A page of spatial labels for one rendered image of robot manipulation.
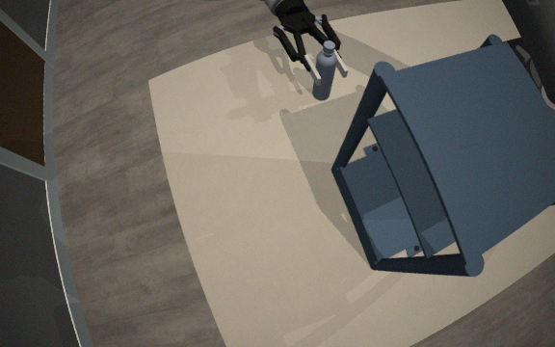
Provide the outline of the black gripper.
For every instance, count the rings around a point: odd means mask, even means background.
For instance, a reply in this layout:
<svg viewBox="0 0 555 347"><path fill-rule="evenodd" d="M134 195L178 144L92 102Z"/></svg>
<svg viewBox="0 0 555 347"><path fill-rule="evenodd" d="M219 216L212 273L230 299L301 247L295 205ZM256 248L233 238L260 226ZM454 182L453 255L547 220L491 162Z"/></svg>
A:
<svg viewBox="0 0 555 347"><path fill-rule="evenodd" d="M341 41L328 23L325 14L322 14L322 16L315 16L309 11L303 0L283 0L276 7L276 15L281 25L273 27L274 36L280 40L292 62L301 61L301 64L304 64L305 69L311 74L317 86L321 85L322 78L309 56L305 53L301 36L305 33L309 33L323 47L324 42L327 40L331 40L335 43L334 52L337 56L336 67L343 78L347 77L348 69L337 51L340 48ZM328 38L317 28L314 24L315 21L322 26ZM293 34L299 53L296 52L290 40L286 37L284 30Z"/></svg>

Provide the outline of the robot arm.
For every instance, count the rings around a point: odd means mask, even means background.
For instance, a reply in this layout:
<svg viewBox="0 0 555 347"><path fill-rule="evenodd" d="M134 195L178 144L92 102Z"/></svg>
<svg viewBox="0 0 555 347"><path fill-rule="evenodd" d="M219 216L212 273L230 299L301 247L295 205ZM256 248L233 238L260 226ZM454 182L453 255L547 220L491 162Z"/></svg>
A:
<svg viewBox="0 0 555 347"><path fill-rule="evenodd" d="M555 0L502 1L529 53L513 51L555 118Z"/></svg>

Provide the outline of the grey bottle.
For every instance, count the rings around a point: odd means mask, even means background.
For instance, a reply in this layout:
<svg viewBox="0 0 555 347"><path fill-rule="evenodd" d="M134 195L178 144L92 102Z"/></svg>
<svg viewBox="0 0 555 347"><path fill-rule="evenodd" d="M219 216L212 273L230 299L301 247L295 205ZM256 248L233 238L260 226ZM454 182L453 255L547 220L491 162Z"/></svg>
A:
<svg viewBox="0 0 555 347"><path fill-rule="evenodd" d="M316 69L321 76L321 85L313 83L312 94L317 100L327 100L330 97L330 90L337 64L337 57L334 53L335 44L331 40L324 42L324 47L317 55Z"/></svg>

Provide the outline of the blue shelving unit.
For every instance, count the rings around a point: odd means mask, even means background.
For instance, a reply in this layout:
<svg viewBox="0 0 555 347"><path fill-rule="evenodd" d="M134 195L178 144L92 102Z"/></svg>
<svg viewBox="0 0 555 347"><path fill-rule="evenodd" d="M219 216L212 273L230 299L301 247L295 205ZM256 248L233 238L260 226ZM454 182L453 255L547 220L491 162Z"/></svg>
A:
<svg viewBox="0 0 555 347"><path fill-rule="evenodd" d="M386 92L396 109L375 116ZM377 142L348 164L368 126ZM483 253L555 205L555 118L491 34L413 67L377 62L331 172L372 270L477 277Z"/></svg>

